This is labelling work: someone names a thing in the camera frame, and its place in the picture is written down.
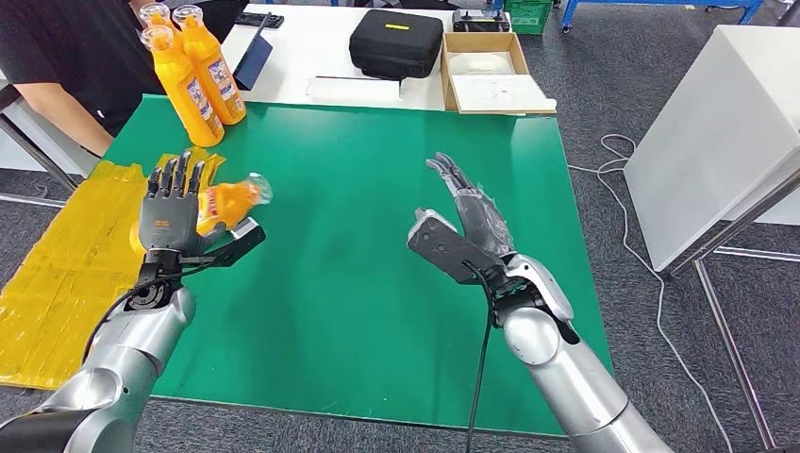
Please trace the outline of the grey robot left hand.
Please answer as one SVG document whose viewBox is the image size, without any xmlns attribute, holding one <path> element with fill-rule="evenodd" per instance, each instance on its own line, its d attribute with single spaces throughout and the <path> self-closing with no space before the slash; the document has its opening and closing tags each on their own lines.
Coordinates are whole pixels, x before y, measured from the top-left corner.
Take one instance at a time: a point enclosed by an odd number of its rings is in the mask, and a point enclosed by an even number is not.
<svg viewBox="0 0 800 453">
<path fill-rule="evenodd" d="M 208 233 L 197 231 L 200 176 L 205 163 L 189 165 L 190 150 L 161 167 L 147 179 L 138 222 L 139 244 L 144 250 L 171 249 L 185 257 L 200 256 L 225 235 L 219 223 Z"/>
</svg>

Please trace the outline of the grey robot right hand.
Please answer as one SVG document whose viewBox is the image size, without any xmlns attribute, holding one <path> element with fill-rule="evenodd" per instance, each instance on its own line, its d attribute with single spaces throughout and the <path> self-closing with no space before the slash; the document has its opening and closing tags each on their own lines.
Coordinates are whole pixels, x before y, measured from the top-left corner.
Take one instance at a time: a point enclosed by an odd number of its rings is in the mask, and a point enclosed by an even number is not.
<svg viewBox="0 0 800 453">
<path fill-rule="evenodd" d="M 452 194 L 464 236 L 490 254 L 504 257 L 515 251 L 512 236 L 494 201 L 473 184 L 448 155 L 437 152 L 425 165 L 436 171 Z"/>
</svg>

